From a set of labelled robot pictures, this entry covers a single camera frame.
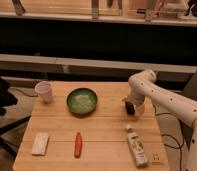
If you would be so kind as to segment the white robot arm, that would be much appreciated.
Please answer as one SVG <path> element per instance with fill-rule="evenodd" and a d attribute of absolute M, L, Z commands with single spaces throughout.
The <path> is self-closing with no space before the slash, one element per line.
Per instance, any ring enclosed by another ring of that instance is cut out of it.
<path fill-rule="evenodd" d="M 156 73 L 151 69 L 130 76 L 127 100 L 141 106 L 148 97 L 193 129 L 185 170 L 197 171 L 197 101 L 157 86 L 156 79 Z"/>

